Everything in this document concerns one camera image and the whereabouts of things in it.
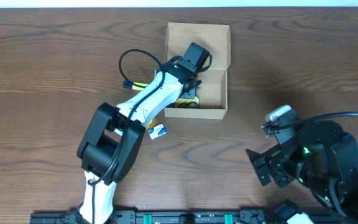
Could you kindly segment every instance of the wood grain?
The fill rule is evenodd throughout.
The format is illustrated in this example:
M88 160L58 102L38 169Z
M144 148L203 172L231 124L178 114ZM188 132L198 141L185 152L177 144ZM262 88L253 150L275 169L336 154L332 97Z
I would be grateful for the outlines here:
M95 109L135 94L117 61L163 58L167 22L231 25L229 110L221 120L164 118L147 136L114 204L155 209L315 208L307 189L261 187L244 152L275 144L259 126L290 104L302 117L358 110L358 8L0 9L0 223L83 201L76 148ZM124 70L149 82L154 62ZM338 120L358 140L358 119Z

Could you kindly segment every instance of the black cable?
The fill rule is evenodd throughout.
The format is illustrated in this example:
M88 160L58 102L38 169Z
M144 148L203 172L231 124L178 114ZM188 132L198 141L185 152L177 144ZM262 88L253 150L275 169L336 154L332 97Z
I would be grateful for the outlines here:
M92 224L94 224L94 195L96 193L96 186L92 186Z
M303 119L300 121L295 121L294 123L287 124L287 125L284 125L281 127L273 127L273 128L270 128L270 130L271 131L279 131L279 130L292 128L292 127L295 127L295 126L298 126L301 124L318 121L318 120L322 120L322 119L342 118L342 117L347 117L347 116L358 117L358 112L338 112L338 113L322 114L322 115L314 116L311 118L306 118L306 119Z
M161 62L160 62L154 55L152 55L151 53L148 53L147 51L141 50L141 49L130 49L130 50L127 50L126 52L124 52L124 53L121 55L121 57L119 57L119 60L118 60L118 69L119 69L119 72L121 73L122 77L124 77L125 80L126 80L127 82L131 83L132 85L137 86L137 87L142 87L142 88L144 88L144 86L137 85L137 84L135 84L134 82L130 81L130 80L124 75L124 72L122 71L122 67L121 67L122 58L124 58L124 56L125 56L126 54L128 54L129 52L140 52L140 53L143 53L143 54L146 54L146 55L150 56L152 59L154 59L154 60L158 63L158 65L159 65L160 68L162 69Z
M212 54L209 54L209 65L206 67L201 68L198 73L207 71L212 64Z

